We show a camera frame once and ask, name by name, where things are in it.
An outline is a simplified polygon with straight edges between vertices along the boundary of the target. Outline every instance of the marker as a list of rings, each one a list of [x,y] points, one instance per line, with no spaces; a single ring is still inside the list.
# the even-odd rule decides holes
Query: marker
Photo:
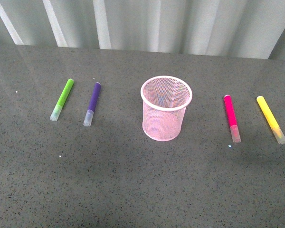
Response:
[[[57,121],[58,120],[58,117],[61,113],[61,110],[67,100],[67,97],[68,97],[68,94],[70,93],[72,87],[73,87],[73,84],[74,84],[74,81],[73,79],[69,79],[66,83],[66,86],[65,88],[63,89],[60,97],[59,97],[59,100],[57,101],[57,104],[52,112],[52,115],[51,117],[49,118],[51,121]]]
[[[85,115],[84,126],[86,126],[86,127],[91,126],[91,122],[92,122],[93,115],[94,115],[94,112],[95,112],[97,100],[98,100],[98,97],[99,97],[99,92],[100,92],[100,83],[96,82],[95,86],[94,86],[94,89],[93,89],[92,96],[91,96],[91,100],[90,100],[90,103],[89,103],[89,107],[88,107],[86,115]]]
[[[274,133],[277,142],[279,144],[285,144],[285,136],[274,115],[272,114],[267,102],[265,101],[265,98],[263,96],[258,96],[256,101],[258,102],[258,105],[260,106],[272,132]]]
[[[226,113],[227,113],[227,117],[229,121],[232,141],[234,143],[238,143],[238,142],[240,143],[241,137],[239,136],[237,119],[236,119],[236,114],[234,113],[231,96],[230,95],[224,96],[224,102],[225,102]]]

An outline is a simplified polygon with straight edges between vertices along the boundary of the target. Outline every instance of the table surface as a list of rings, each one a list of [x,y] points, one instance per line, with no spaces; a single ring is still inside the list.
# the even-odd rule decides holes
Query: table surface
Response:
[[[140,88],[159,75],[193,90],[168,142],[142,129]],[[102,89],[84,127],[95,82]],[[285,61],[0,45],[0,227],[285,228],[285,145],[259,95],[285,134]]]

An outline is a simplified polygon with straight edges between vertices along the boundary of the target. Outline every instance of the curtain fold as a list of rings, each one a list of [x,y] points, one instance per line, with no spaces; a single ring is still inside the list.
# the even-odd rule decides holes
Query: curtain fold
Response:
[[[285,0],[0,0],[0,43],[285,60]]]

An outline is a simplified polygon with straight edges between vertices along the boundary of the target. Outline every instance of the pink wire mesh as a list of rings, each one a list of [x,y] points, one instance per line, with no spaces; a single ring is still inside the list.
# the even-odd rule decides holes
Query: pink wire mesh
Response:
[[[192,91],[174,77],[155,77],[142,87],[144,132],[157,141],[174,139],[181,131]]]

